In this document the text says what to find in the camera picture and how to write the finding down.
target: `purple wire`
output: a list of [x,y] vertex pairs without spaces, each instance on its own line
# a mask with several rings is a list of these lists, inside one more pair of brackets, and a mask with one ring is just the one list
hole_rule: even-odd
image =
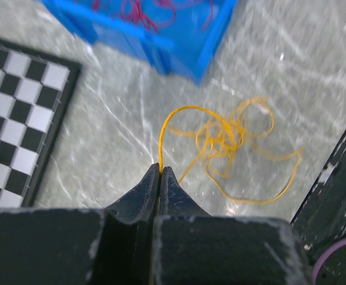
[[325,261],[337,250],[339,250],[340,248],[344,247],[346,245],[346,238],[345,239],[341,239],[340,241],[334,243],[330,248],[328,248],[321,256],[320,258],[317,260],[317,262],[315,263],[315,265],[313,266],[312,269],[312,280],[313,280],[313,284],[316,284],[316,279],[317,276],[320,272],[320,269],[322,267],[322,265],[325,263]]

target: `purple cable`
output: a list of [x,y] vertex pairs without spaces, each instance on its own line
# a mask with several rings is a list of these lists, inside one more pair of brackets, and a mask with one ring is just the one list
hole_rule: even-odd
[[317,260],[312,269],[312,280],[313,284],[316,284],[316,279],[318,273],[320,272],[321,266],[325,263],[325,261],[337,250],[344,247],[346,245],[346,238],[341,239],[340,241],[334,243],[330,248],[328,248]]

